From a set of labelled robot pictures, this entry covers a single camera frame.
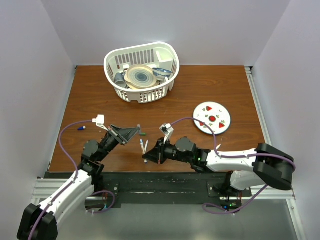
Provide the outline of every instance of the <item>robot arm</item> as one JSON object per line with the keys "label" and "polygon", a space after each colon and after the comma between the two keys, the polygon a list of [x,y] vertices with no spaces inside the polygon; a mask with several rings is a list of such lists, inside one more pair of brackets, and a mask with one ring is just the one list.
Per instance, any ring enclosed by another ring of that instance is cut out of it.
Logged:
{"label": "robot arm", "polygon": [[100,143],[96,140],[85,143],[77,171],[49,198],[39,203],[38,206],[30,204],[24,210],[17,234],[19,240],[29,239],[37,219],[40,221],[32,233],[31,239],[55,240],[58,236],[58,229],[63,225],[64,220],[98,187],[104,168],[100,161],[118,144],[127,144],[140,130],[139,127],[120,128],[114,125],[107,128],[102,121],[104,122],[103,115],[99,115],[97,119],[93,120],[98,127],[107,132]]}
{"label": "robot arm", "polygon": [[174,129],[168,123],[163,124],[160,130],[165,137],[158,139],[155,147],[142,157],[158,164],[167,159],[188,163],[198,173],[230,172],[224,185],[215,186],[224,195],[259,185],[285,191],[292,189],[294,159],[268,144],[259,143],[257,148],[250,150],[217,154],[217,150],[198,148],[187,137],[170,144]]}

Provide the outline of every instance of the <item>brown wooden surface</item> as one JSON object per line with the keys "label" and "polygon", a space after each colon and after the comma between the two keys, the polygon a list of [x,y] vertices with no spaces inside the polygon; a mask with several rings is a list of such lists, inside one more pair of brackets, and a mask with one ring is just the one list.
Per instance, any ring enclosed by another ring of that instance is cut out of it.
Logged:
{"label": "brown wooden surface", "polygon": [[[159,127],[182,117],[192,117],[195,107],[202,102],[217,102],[225,106],[231,115],[229,129],[217,136],[221,151],[241,151],[255,148],[263,143],[248,79],[243,66],[181,66],[172,91],[151,103],[139,104],[120,99],[108,83],[102,66],[79,66],[65,110],[61,129],[82,120],[105,117],[105,125],[135,127],[141,125],[149,140],[148,149],[163,134]],[[65,149],[79,163],[84,143],[99,140],[105,135],[103,129],[86,123],[86,130],[77,131],[81,125],[66,130],[62,136]],[[213,149],[213,137],[201,132],[191,120],[174,126],[171,142],[187,136],[200,148]],[[163,165],[153,162],[144,164],[140,148],[140,136],[135,136],[126,146],[118,145],[102,162],[105,172],[193,172],[187,163],[167,160]],[[72,172],[74,166],[56,145],[50,172]]]}

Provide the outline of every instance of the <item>blue and white bowl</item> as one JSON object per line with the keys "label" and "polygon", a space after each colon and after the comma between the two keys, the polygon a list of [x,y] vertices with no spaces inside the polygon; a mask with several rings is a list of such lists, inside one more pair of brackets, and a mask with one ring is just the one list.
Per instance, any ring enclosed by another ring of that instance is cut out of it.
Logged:
{"label": "blue and white bowl", "polygon": [[159,67],[154,67],[152,68],[152,70],[153,70],[153,75],[155,75],[157,79],[164,80],[166,77],[169,78],[172,74],[172,71],[159,68]]}

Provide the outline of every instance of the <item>dish rack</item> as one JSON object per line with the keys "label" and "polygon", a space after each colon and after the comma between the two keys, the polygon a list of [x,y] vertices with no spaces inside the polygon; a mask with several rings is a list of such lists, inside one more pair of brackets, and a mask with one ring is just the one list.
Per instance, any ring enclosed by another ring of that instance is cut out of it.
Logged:
{"label": "dish rack", "polygon": [[[162,68],[172,71],[172,75],[162,84],[146,89],[127,89],[114,83],[117,73],[123,73],[130,66],[143,64],[150,68]],[[104,58],[104,73],[116,94],[124,101],[150,103],[164,98],[168,90],[174,87],[179,73],[180,63],[174,48],[165,42],[154,42],[139,46],[117,49],[109,52]]]}

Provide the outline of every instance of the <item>mug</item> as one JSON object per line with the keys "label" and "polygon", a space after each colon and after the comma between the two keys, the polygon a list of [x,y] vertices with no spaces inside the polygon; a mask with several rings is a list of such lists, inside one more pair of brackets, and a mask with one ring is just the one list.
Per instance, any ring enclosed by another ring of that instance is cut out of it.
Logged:
{"label": "mug", "polygon": [[120,72],[115,75],[114,83],[121,88],[125,88],[127,86],[124,76]]}

